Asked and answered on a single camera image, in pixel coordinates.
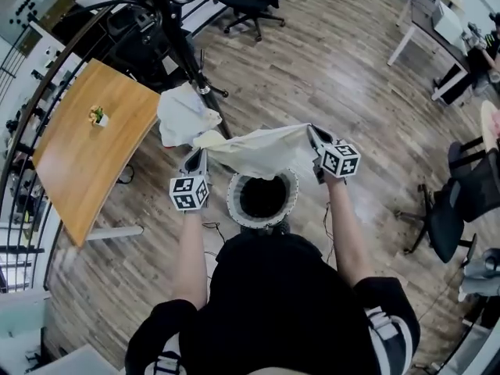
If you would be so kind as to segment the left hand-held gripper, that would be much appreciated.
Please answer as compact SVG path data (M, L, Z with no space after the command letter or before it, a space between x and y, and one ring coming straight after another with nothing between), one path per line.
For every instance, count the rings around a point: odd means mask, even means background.
M209 197L208 155L204 148L192 150L183 161L183 172L170 179L169 196L177 211L198 211Z

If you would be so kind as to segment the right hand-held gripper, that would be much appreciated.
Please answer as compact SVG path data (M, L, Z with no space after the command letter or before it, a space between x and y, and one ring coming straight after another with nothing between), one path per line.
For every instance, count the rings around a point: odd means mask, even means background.
M311 126L307 128L311 149L318 156L313 161L313 171L319 184L324 183L324 175L342 179L357 173L360 153L351 144L333 144L333 137L325 130Z

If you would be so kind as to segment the cream clothes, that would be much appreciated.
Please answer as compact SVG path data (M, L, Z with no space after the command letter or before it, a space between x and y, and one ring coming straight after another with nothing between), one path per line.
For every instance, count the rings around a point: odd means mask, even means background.
M215 130L208 130L193 140L194 146L206 150L233 171L250 177L271 179L288 168L308 144L308 123L275 129L259 129L249 134L224 139Z

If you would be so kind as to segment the white clothes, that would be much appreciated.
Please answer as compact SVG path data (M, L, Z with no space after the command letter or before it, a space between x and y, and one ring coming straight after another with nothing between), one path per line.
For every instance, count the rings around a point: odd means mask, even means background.
M192 145L195 138L222 122L188 82L160 95L157 117L162 145L167 148Z

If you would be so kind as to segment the black coat rack stand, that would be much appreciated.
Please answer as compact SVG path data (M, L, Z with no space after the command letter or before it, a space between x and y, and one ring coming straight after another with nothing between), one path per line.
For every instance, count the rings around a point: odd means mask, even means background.
M227 126L227 121L224 117L216 96L207 82L202 69L196 61L194 53L188 44L188 41L181 29L180 12L177 12L170 0L151 0L153 7L161 14L161 26L163 33L169 40L175 57L180 62L180 67L187 74L187 77L192 86L195 86L198 94L201 96L205 105L217 111L222 119L218 125L220 133L229 139L232 137Z

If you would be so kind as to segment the person's left forearm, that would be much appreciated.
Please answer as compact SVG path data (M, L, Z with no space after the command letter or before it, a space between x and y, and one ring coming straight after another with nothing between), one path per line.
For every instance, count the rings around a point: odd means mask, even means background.
M190 211L184 215L173 281L173 297L190 302L196 309L202 308L208 299L202 229L199 211Z

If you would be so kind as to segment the person's right forearm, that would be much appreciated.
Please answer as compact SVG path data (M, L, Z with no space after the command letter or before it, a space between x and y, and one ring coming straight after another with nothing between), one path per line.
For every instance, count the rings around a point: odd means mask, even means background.
M354 287L362 279L374 276L369 249L345 182L328 173L324 175L324 180L330 199L337 271L349 286Z

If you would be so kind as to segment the white mesh laundry basket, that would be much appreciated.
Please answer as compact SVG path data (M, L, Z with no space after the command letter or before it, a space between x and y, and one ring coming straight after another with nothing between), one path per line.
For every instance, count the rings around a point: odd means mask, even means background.
M290 169L272 180L236 173L227 189L231 218L244 228L263 230L285 221L298 199L298 177Z

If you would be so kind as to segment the wooden table with white legs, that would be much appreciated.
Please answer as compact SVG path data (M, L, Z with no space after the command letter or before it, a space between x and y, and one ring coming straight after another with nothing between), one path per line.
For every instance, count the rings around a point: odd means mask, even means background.
M145 135L157 120L159 94L92 59L58 104L32 162L72 242L141 234L139 226L93 228L95 220ZM90 108L109 117L93 126Z

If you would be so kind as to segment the small potted plant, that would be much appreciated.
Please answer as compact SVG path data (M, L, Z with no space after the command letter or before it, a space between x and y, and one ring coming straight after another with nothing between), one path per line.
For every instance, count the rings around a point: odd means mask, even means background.
M106 127L109 117L99 105L93 105L88 114L88 120L93 126Z

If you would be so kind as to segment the white table with dark top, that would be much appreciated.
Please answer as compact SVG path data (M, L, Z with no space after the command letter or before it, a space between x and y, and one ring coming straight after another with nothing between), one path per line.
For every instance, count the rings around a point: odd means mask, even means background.
M468 72L470 71L470 66L466 60L466 54L463 54L458 47L448 43L433 28L431 18L421 9L418 9L413 3L413 0L406 1L405 6L396 22L396 25L398 27L402 24L408 13L411 14L411 24L408 30L405 32L403 38L400 40L396 49L392 52L390 58L387 61L387 65L391 66L397 60L399 55L403 52L406 45L413 37L413 34L416 30L421 31L423 34L428 36L429 39L437 44L438 47L443 48L455 60L456 65L460 68L460 71L454 77L443 84L442 87L436 88L434 90L433 94L431 95L431 100L437 101L442 97L444 93L449 91L468 74Z

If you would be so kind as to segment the person's black shirt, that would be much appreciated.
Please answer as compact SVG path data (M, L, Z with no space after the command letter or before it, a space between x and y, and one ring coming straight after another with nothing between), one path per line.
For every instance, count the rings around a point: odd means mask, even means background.
M240 234L220 250L207 303L156 305L131 338L127 375L402 375L420 342L394 277L349 286L303 237Z

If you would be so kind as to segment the white box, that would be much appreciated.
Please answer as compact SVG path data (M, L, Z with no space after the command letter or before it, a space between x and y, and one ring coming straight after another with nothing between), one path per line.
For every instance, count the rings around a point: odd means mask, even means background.
M463 40L463 26L458 16L447 5L439 2L432 13L431 21L434 30L450 45L457 47L462 54L467 54Z

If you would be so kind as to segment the black railing with wooden handrail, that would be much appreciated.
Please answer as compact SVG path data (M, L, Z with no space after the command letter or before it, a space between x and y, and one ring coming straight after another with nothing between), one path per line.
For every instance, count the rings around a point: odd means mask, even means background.
M34 170L34 150L52 114L92 58L118 42L108 18L130 0L91 0L66 16L90 15L64 43L33 20L0 63L0 295L41 287L62 222Z

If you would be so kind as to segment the white robot on stand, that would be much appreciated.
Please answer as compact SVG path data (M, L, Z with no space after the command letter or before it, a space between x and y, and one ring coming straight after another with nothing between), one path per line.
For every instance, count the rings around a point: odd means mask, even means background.
M458 301L463 302L468 295L500 296L500 248L490 248L465 265Z

